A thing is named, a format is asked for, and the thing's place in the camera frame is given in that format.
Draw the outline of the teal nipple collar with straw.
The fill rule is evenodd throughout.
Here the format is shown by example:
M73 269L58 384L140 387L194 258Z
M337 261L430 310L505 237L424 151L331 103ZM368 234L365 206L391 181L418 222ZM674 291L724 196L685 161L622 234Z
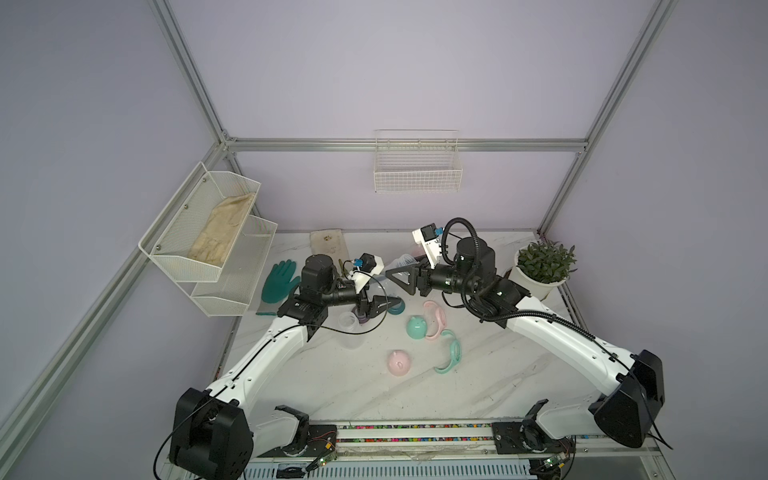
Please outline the teal nipple collar with straw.
M405 311L406 305L405 302L400 300L395 304L392 304L388 310L387 313L390 315L400 315Z

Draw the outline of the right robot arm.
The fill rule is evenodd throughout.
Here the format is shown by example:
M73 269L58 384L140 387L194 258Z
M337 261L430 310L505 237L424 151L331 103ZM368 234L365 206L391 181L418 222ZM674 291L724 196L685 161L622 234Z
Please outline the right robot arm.
M456 294L464 309L529 338L569 364L594 387L572 400L537 401L516 424L521 448L541 452L570 437L602 435L628 448L658 437L655 420L665 403L663 364L648 350L632 353L600 339L551 311L511 277L498 274L495 252L466 237L452 260L430 255L385 271L410 295Z

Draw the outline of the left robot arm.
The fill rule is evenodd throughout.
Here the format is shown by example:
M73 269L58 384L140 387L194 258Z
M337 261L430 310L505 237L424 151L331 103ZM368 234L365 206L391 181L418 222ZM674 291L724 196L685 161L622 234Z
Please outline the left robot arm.
M383 270L383 260L368 253L353 260L346 275L326 254L308 257L261 339L205 389L190 388L181 395L172 431L160 447L169 462L200 479L239 479L254 456L274 450L303 454L310 443L308 414L279 405L270 416L257 418L260 393L323 328L330 308L351 305L373 319L401 304L398 297L368 294L369 282Z

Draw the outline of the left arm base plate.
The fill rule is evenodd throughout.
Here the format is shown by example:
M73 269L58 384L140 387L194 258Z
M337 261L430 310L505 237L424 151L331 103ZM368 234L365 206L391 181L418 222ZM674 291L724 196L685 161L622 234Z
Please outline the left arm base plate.
M338 428L333 424L310 424L306 433L298 433L294 441L282 448L291 457L317 457L328 443L335 444Z

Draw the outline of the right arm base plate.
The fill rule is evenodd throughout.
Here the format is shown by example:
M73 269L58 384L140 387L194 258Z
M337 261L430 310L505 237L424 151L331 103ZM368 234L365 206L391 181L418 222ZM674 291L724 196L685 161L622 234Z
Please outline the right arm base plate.
M522 421L493 422L492 438L498 454L570 454L574 442L569 438L553 439L535 423Z

